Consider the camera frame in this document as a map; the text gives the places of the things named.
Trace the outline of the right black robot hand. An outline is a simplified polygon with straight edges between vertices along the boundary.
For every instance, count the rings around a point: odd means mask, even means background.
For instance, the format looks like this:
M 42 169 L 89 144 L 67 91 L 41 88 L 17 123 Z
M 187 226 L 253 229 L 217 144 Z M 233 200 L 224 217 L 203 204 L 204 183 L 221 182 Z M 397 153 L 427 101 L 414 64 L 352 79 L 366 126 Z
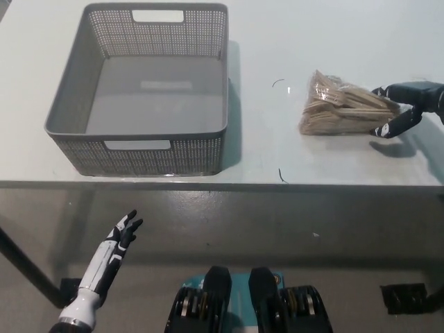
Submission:
M 370 130 L 369 134 L 373 137 L 384 139 L 397 137 L 418 125 L 424 112 L 437 114 L 443 123 L 442 83 L 431 81 L 395 83 L 375 88 L 372 93 L 386 100 L 411 106 L 384 125 Z

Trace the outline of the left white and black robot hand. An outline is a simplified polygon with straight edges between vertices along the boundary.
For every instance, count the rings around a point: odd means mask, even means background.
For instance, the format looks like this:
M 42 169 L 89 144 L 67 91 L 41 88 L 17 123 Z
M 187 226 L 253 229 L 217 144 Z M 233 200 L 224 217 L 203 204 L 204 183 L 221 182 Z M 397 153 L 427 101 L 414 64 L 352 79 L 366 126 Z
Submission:
M 80 289 L 88 289 L 104 298 L 113 283 L 135 232 L 143 219 L 135 220 L 137 210 L 125 215 L 99 244 L 80 282 Z

